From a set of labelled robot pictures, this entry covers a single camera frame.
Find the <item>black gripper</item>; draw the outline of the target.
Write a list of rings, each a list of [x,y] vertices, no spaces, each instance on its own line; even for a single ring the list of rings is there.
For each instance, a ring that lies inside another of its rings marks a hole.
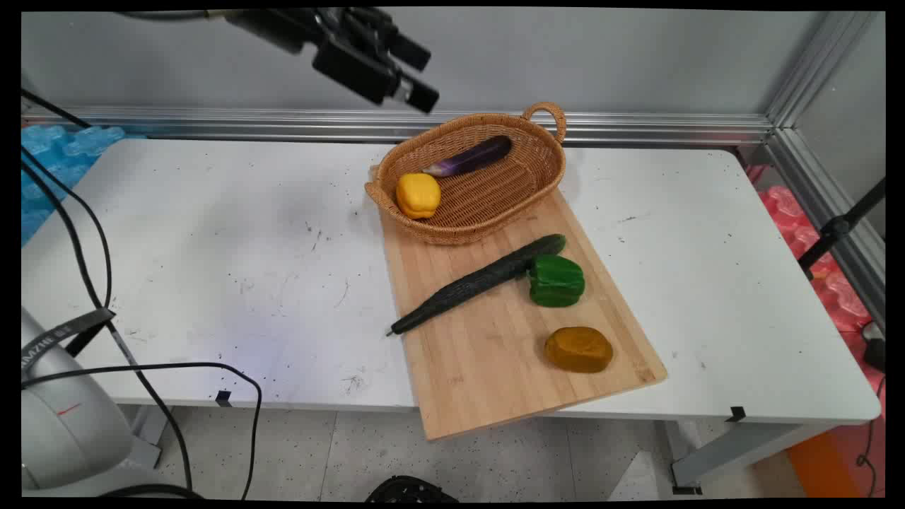
[[[380,8],[317,8],[323,33],[313,66],[346,89],[381,105],[392,98],[431,114],[440,94],[417,78],[403,75],[400,62],[423,71],[432,52],[402,33]]]

